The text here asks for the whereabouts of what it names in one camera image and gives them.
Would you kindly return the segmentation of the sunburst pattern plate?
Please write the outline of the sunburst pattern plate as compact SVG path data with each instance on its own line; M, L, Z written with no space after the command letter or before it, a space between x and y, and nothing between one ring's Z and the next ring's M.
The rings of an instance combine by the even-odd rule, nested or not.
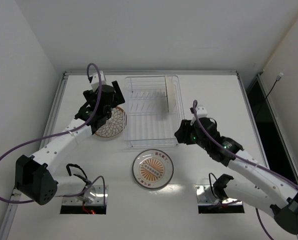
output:
M140 152L132 163L132 175L143 188L155 191L164 188L174 175L174 164L166 152L147 149Z

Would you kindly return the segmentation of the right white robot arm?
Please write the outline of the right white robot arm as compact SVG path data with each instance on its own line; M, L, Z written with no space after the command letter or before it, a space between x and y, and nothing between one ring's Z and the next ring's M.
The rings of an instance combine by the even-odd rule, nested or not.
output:
M250 184L228 174L213 184L217 198L239 199L271 216L286 232L298 234L298 185L255 161L235 140L220 135L208 117L182 120L175 132L178 143L198 145L209 157L241 174Z

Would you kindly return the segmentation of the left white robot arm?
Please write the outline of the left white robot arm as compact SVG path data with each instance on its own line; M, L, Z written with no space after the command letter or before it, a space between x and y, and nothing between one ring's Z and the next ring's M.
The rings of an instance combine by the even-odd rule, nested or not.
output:
M30 157L22 155L16 161L15 188L41 206L57 196L82 196L93 185L82 175L55 177L54 173L76 146L111 118L114 108L125 103L116 81L111 85L103 84L95 91L86 90L83 95L86 103L60 136L54 137Z

